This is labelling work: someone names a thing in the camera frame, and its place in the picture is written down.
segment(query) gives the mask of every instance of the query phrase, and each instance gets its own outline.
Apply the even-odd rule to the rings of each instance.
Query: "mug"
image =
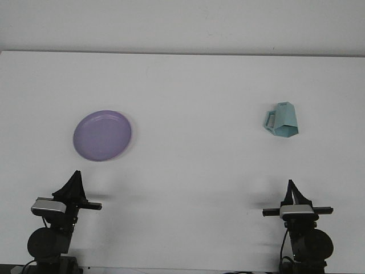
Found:
[[[264,127],[276,136],[291,137],[298,134],[294,106],[289,102],[278,103],[275,110],[267,112]]]

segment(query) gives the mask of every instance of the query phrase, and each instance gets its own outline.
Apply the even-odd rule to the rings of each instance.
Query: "light blue mug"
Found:
[[[275,110],[267,112],[264,127],[276,136],[291,137],[298,134],[294,106],[289,102],[278,103]]]

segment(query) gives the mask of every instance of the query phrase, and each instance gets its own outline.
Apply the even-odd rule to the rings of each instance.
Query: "cable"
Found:
[[[48,228],[47,223],[46,223],[46,219],[44,217],[42,217],[42,220],[43,220],[44,226]]]
[[[279,274],[283,274],[283,269],[282,269],[283,268],[283,259],[287,259],[291,263],[294,263],[294,261],[291,258],[289,258],[287,256],[283,257],[283,249],[284,249],[284,244],[285,244],[285,240],[286,240],[286,236],[287,236],[288,231],[289,230],[287,229],[285,234],[284,234],[283,243],[281,244],[281,248],[280,248]]]
[[[35,260],[32,260],[32,261],[30,261],[30,262],[26,263],[26,264],[23,266],[23,269],[22,269],[21,274],[24,274],[24,270],[26,269],[26,267],[27,267],[28,265],[30,265],[31,263],[34,263],[34,262],[35,262]]]

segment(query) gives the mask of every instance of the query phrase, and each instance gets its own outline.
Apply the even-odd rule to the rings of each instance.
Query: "mug handle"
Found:
[[[274,127],[269,127],[268,124],[269,124],[270,117],[272,115],[275,115],[275,112],[276,112],[276,110],[268,111],[267,112],[267,119],[266,119],[266,122],[265,122],[265,128],[267,130],[271,131],[272,133],[274,133]]]

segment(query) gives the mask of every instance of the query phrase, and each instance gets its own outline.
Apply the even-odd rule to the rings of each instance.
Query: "purple plate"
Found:
[[[131,140],[131,124],[121,113],[101,110],[87,115],[74,133],[74,147],[84,158],[105,161],[121,154]]]

